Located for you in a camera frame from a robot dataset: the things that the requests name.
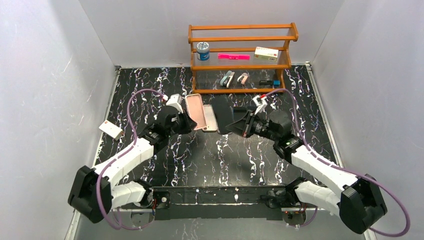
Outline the dark phone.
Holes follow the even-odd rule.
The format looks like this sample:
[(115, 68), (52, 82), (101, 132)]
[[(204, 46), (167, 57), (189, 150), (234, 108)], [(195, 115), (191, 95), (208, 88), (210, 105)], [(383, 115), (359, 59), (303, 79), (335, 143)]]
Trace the dark phone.
[(248, 111), (247, 107), (242, 106), (235, 106), (233, 107), (233, 117), (236, 118), (242, 118)]

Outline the beige phone case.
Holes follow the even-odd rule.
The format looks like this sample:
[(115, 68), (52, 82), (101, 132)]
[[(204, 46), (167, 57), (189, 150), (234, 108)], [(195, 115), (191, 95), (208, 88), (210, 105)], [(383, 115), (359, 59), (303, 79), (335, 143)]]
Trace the beige phone case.
[(206, 104), (203, 106), (204, 109), (204, 117), (206, 122), (206, 127), (202, 129), (203, 132), (217, 132), (218, 131), (218, 123), (216, 120), (216, 116), (213, 110), (213, 107), (210, 104)]

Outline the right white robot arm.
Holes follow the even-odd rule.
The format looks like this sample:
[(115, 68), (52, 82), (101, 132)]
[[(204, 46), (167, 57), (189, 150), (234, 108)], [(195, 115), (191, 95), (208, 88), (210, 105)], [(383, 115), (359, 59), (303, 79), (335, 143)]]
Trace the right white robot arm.
[(317, 185), (299, 177), (283, 190), (270, 191), (263, 196), (270, 208), (276, 204), (312, 204), (338, 216), (357, 234), (364, 233), (388, 212), (372, 176), (355, 176), (338, 170), (329, 160), (318, 160), (319, 155), (294, 134), (289, 120), (279, 124), (248, 110), (226, 129), (244, 138), (258, 135), (272, 140), (273, 149), (280, 158), (307, 171), (322, 183)]

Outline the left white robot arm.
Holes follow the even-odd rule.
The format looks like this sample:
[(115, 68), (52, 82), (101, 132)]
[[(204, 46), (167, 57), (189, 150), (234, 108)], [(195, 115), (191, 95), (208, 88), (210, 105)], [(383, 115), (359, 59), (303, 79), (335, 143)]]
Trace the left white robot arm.
[(123, 150), (94, 167), (84, 165), (78, 169), (67, 203), (92, 223), (101, 222), (111, 210), (127, 204), (153, 207), (156, 200), (149, 183), (133, 180), (120, 184), (121, 179), (167, 147), (172, 136), (189, 134), (196, 126), (186, 110), (166, 106), (158, 113), (157, 120), (148, 124)]

